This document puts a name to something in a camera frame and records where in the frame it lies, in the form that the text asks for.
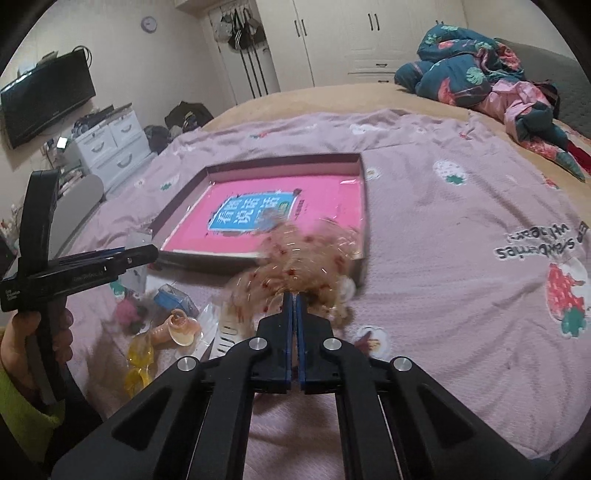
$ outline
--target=white wardrobe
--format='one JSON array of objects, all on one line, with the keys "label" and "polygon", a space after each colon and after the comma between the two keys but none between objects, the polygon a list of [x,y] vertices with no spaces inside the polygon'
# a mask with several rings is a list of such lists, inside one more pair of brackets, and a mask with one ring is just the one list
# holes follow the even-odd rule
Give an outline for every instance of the white wardrobe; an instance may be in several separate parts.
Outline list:
[{"label": "white wardrobe", "polygon": [[462,0],[256,0],[282,92],[393,82],[437,22],[466,27]]}]

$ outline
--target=cabinet door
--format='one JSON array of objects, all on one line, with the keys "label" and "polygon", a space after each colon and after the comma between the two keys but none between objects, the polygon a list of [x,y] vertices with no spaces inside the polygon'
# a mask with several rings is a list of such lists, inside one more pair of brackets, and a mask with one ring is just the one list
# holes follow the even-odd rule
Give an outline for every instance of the cabinet door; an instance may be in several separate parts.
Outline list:
[{"label": "cabinet door", "polygon": [[302,26],[291,0],[256,0],[282,92],[314,86]]},{"label": "cabinet door", "polygon": [[343,42],[347,56],[373,58],[378,46],[378,26],[375,13],[377,0],[342,0],[337,2],[342,15]]},{"label": "cabinet door", "polygon": [[294,0],[314,85],[347,82],[345,15],[339,0]]},{"label": "cabinet door", "polygon": [[436,24],[436,0],[380,0],[379,52],[399,61],[418,59],[418,45]]}]

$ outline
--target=cable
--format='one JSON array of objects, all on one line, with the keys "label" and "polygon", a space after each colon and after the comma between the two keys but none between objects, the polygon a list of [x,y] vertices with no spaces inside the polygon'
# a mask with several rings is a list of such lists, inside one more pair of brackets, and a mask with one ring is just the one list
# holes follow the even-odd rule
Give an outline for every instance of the cable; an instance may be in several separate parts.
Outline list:
[{"label": "cable", "polygon": [[92,52],[90,51],[90,49],[86,45],[78,45],[77,47],[74,47],[74,49],[72,51],[76,51],[76,50],[84,51],[84,55],[86,57],[86,63],[88,64],[88,68],[90,68],[90,66],[92,65]]}]

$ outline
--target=comforter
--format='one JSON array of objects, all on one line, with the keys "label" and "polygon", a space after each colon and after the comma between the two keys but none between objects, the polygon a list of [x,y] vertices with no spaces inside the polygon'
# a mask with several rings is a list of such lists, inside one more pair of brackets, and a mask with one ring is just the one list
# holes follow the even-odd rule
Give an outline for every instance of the comforter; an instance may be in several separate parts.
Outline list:
[{"label": "comforter", "polygon": [[553,105],[526,81],[510,48],[466,28],[437,25],[427,32],[417,54],[420,61],[398,69],[397,84],[418,96],[496,118],[519,145],[584,181],[566,133],[553,123]]}]

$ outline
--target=wall-mounted tv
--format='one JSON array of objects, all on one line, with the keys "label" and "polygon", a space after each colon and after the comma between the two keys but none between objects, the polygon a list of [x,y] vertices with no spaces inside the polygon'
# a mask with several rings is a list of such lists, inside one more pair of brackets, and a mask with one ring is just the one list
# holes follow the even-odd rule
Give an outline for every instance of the wall-mounted tv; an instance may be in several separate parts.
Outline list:
[{"label": "wall-mounted tv", "polygon": [[27,143],[95,95],[82,50],[39,65],[0,92],[10,144]]}]

